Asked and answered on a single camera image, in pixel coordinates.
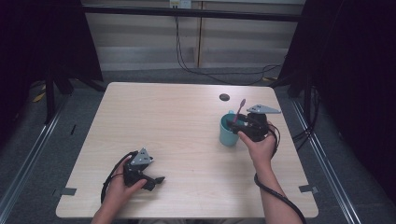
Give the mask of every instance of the cable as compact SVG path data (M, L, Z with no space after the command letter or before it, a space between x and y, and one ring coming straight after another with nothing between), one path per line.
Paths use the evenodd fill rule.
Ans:
M319 105L320 105L320 97L318 95L318 91L316 90L315 87L313 87L314 89L314 97L312 99L312 103L315 107L315 115L312 121L309 121L308 127L303 130L301 133L296 134L295 136L293 136L293 142L296 143L298 141L300 141L301 139L303 139L305 137L305 140L297 147L297 151L299 151L303 145L305 144L305 142L311 137L312 132L314 131L317 119L318 119L318 110L319 110Z
M323 57L324 57L325 50L326 50L327 46L329 45L330 34L331 34L331 33L333 32L333 30L334 30L336 20L338 19L339 15L340 15L340 13L341 13L341 9L343 8L343 5L344 5L345 2L346 2L346 0L343 0L343 1L341 2L341 4L340 4L339 8L337 8L337 11L336 11L334 20L332 21L332 25L331 25L331 28L330 28L330 30L329 30L328 35L323 37L324 40L322 39L321 41L319 41L319 43L321 43L321 42L324 41L324 44L323 44L324 47L322 48L322 51L319 53L319 56L317 57L317 61L318 61L318 62L319 62L321 59L323 59ZM308 138L311 136L311 133L313 132L313 129L314 129L314 126L315 126L315 123L316 123L316 119L317 119L317 116L318 116L318 105L319 105L319 103L320 103L319 99L318 99L318 101L317 101L317 105L315 105L315 103L314 103L314 105L315 105L315 107L316 107L316 108L315 108L314 120L313 120L311 123L309 123L309 126L308 126L308 128L307 128L305 131L303 131L302 133L300 133L300 134L307 133L307 137L305 138L305 140L303 141L303 143L297 148L297 151L300 150L300 148L304 145L304 143L308 140Z
M299 216L300 220L305 224L306 220L305 217L303 215L303 213L300 211L300 209L294 204L292 203L288 198L286 198L285 196L281 195L280 193L274 191L273 189L270 189L266 186L264 186L264 184L262 184L259 180L259 178L257 177L257 173L254 175L254 182L256 183L257 186L259 186L261 189L265 190L266 192L270 193L271 195L275 196L276 198L278 198L280 201L282 201L283 203L287 204L288 206L290 206L294 212L297 213L297 215Z
M101 193L101 195L100 195L100 203L103 203L103 200L104 200L105 197L106 197L106 191L107 191L108 184L109 184L110 181L113 179L113 177L117 176L117 175L113 175L114 172L117 170L117 168L120 166L120 164L121 164L127 157L131 156L132 154L133 154L133 152L130 152L130 153L126 154L124 157L122 157L122 159L121 159L119 162L117 162L117 164L114 166L114 168L113 168L113 170L111 171L110 175L108 175L108 177L107 177L105 183L103 183L102 193Z
M274 138L275 138L275 141L276 141L276 145L275 145L274 152L273 152L273 157L274 157L274 155L275 155L275 153L276 153L276 151L277 151L277 147L279 147L279 143L280 143L280 131L279 131L279 129L278 129L276 126L274 126L273 124L268 124L268 126L273 127L273 128L277 131L277 135L279 136L279 137L276 136L276 133L275 133L274 131L272 131L271 129L268 129L268 131L269 131L271 134L274 135Z
M251 72L251 73L202 73L202 72L192 71L185 64L183 55L181 53L181 44L180 44L180 35L179 35L178 17L177 16L175 16L175 23L176 23L176 30L177 30L177 62L178 62L178 65L186 72L189 72L189 73L192 73L195 75L199 75L199 76L210 77L212 79L215 79L216 81L219 81L219 82L222 82L222 83L225 83L228 85L250 86L250 85L254 85L254 84L262 81L262 79L264 78L264 73L269 72L269 71L271 71L277 67L280 67L282 65L282 64L269 64L269 65L264 66L264 68L260 72ZM261 75L261 76L257 80L254 80L249 83L241 84L241 83L231 83L231 82L221 80L217 77L213 77L213 76L218 76L218 75Z

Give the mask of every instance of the hand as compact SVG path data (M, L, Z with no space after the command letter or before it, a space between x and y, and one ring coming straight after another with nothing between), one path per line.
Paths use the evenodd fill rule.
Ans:
M274 130L274 126L270 121L268 121L271 130ZM253 164L256 169L258 165L271 165L271 159L274 153L274 148L276 144L276 139L271 132L268 132L264 140L260 142L253 142L251 139L245 135L243 132L238 132L241 140L247 145L250 158L253 160Z
M92 223L110 223L120 209L130 200L132 195L147 183L146 179L137 181L131 187L125 186L123 179L123 166L130 158L126 158L113 174L107 188L106 197L102 206L93 217Z

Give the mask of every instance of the aluminum rail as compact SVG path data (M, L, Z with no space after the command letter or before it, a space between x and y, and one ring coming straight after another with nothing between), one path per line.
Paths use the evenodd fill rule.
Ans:
M48 142L52 131L58 123L61 111L67 102L68 96L64 96L60 102L59 108L54 114L52 120L44 126L40 135L38 136L35 144L30 150L29 155L26 157L21 169L14 177L12 183L8 187L6 193L3 195L0 201L0 224L4 224L7 221L15 202L18 200L25 183L27 182L30 174L32 173L38 158L43 151L44 146Z
M296 110L297 116L303 125L303 128L306 129L308 126L304 120L304 111L300 103L293 101L294 109ZM332 192L343 211L346 220L348 223L361 224L361 219L355 209L354 204L349 199L347 192L345 191L344 187L342 186L340 180L338 179L337 174L335 173L334 169L332 168L332 164L330 163L328 157L326 156L321 143L319 142L315 133L311 133L309 137L309 141L311 143L312 148L314 149L315 155L317 156L318 162L323 170L323 173L326 175L326 178L332 188Z
M236 19L250 21L294 21L304 18L300 15L267 14L253 12L219 11L206 9L185 9L165 7L115 7L105 5L84 4L81 7L88 13L124 14L124 15L147 15L147 16L178 16L217 19Z

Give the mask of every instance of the teal cup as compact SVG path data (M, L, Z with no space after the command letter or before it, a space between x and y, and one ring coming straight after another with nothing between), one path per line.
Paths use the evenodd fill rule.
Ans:
M233 133L227 125L227 120L233 121L235 114L230 111L230 113L224 115L220 121L220 142L226 147L232 147L236 144L239 139L238 134Z

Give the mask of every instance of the wooden table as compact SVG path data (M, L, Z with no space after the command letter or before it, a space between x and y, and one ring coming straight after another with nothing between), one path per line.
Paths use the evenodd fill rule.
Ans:
M230 95L227 102L222 93ZM219 142L219 120L229 110L253 105L280 109L271 88L190 84L111 83L96 113L70 175L56 214L93 217L100 192L114 165L130 151L145 147L153 162L145 175L165 176L153 191L139 190L119 213L120 218L263 217L259 188L248 149ZM267 116L280 130L273 168L283 190L304 213L318 208L282 114Z

